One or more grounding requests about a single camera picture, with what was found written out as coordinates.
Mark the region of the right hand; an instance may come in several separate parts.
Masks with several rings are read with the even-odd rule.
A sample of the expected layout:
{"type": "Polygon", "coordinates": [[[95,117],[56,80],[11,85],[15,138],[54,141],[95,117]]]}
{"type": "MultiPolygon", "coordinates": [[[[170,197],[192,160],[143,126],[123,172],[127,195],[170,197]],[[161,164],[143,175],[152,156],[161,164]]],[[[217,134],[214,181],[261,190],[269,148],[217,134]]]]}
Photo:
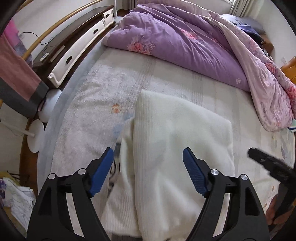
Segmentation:
{"type": "Polygon", "coordinates": [[[275,204],[276,204],[276,199],[277,199],[277,195],[273,197],[269,208],[266,211],[265,217],[266,217],[266,221],[267,221],[267,225],[281,225],[283,223],[285,223],[289,216],[292,214],[293,209],[289,210],[288,212],[286,212],[285,214],[279,216],[278,218],[275,218],[275,204]]]}

